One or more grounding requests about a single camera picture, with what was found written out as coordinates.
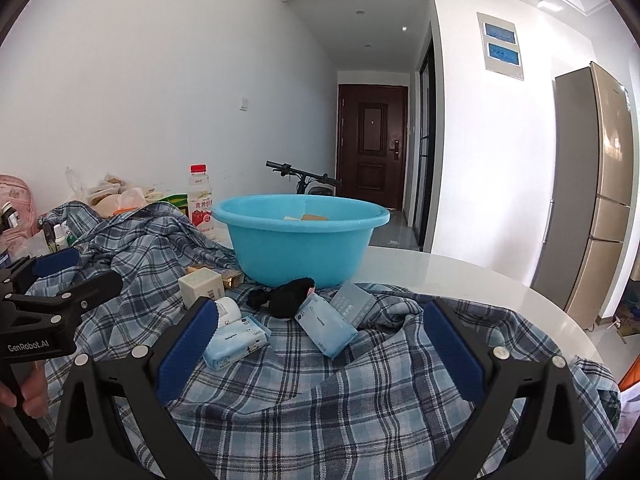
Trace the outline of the person's left hand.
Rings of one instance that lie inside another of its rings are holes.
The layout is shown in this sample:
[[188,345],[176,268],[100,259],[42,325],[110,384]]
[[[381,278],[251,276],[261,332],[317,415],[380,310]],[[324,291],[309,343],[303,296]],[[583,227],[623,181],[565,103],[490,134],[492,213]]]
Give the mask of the person's left hand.
[[[32,363],[32,370],[21,385],[21,393],[24,399],[22,407],[24,412],[33,419],[43,418],[48,412],[48,383],[44,372],[44,362]],[[0,401],[4,406],[15,408],[16,396],[5,385],[1,385]]]

